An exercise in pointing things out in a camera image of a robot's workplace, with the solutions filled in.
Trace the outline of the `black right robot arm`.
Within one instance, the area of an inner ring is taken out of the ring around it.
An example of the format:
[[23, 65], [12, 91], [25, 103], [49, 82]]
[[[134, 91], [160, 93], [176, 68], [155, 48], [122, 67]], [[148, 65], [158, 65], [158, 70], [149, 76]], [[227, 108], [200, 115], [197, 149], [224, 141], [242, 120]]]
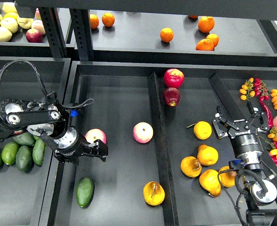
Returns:
[[269, 130], [265, 112], [247, 102], [249, 119], [230, 121], [216, 108], [212, 127], [218, 139], [228, 137], [235, 160], [229, 161], [229, 169], [218, 172], [222, 175], [235, 173], [234, 183], [239, 196], [232, 204], [243, 226], [277, 226], [277, 186], [272, 180], [276, 172], [268, 167], [261, 155], [264, 153], [259, 133]]

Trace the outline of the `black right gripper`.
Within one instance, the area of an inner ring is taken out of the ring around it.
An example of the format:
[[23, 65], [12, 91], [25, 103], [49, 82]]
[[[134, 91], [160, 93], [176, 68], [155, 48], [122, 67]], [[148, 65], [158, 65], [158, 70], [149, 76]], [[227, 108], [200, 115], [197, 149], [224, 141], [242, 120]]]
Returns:
[[[248, 120], [230, 121], [222, 116], [221, 108], [216, 107], [215, 119], [212, 126], [216, 137], [230, 139], [234, 156], [244, 162], [245, 165], [259, 165], [263, 147], [259, 133], [266, 133], [269, 129], [268, 116], [265, 111], [259, 111], [253, 107], [250, 101], [246, 103], [250, 117]], [[260, 125], [253, 125], [253, 121], [259, 119]]]

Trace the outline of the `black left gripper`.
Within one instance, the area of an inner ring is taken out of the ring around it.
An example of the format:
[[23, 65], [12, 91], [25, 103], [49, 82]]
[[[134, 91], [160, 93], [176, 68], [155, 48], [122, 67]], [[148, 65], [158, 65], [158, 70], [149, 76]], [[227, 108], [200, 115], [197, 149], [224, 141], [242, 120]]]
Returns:
[[100, 139], [94, 143], [87, 142], [86, 138], [76, 131], [74, 127], [68, 127], [63, 137], [55, 139], [57, 147], [54, 149], [54, 157], [61, 163], [79, 163], [79, 157], [97, 157], [106, 162], [108, 146]]

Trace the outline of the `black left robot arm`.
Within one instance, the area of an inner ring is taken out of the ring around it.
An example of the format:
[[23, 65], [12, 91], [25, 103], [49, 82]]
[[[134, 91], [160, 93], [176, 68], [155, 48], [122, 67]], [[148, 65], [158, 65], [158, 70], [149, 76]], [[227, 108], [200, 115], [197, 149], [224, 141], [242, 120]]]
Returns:
[[88, 142], [74, 126], [69, 124], [71, 110], [78, 110], [93, 103], [89, 98], [75, 106], [59, 102], [56, 93], [48, 93], [36, 67], [29, 61], [18, 59], [6, 63], [0, 69], [0, 83], [4, 72], [13, 64], [26, 63], [33, 69], [44, 97], [38, 101], [5, 98], [0, 101], [0, 141], [29, 132], [39, 137], [54, 151], [61, 163], [78, 164], [83, 156], [106, 161], [108, 146], [96, 138]]

